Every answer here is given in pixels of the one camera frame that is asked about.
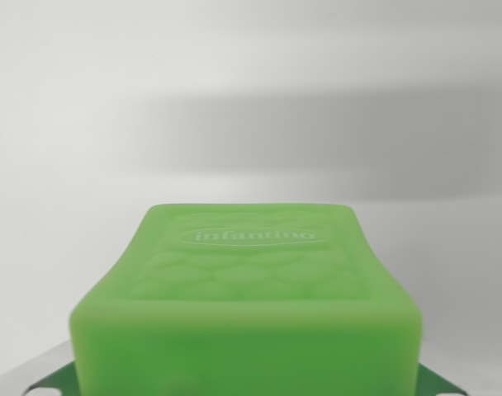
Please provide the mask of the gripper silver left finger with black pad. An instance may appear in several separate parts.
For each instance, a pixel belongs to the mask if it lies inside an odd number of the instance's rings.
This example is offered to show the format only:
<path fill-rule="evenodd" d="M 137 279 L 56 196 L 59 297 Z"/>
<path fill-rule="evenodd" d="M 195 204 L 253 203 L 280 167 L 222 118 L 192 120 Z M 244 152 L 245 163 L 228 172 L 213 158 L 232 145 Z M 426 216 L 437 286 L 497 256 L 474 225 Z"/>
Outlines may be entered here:
<path fill-rule="evenodd" d="M 0 375 L 0 395 L 80 395 L 70 341 Z"/>

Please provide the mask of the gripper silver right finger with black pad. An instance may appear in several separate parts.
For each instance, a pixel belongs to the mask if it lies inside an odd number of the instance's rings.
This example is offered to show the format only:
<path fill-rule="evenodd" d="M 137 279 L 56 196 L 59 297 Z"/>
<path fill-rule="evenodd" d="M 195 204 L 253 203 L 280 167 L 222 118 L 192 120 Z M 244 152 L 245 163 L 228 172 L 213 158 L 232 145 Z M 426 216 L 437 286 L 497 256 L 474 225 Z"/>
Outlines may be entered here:
<path fill-rule="evenodd" d="M 468 395 L 502 395 L 502 362 L 473 361 L 423 344 L 420 361 Z"/>

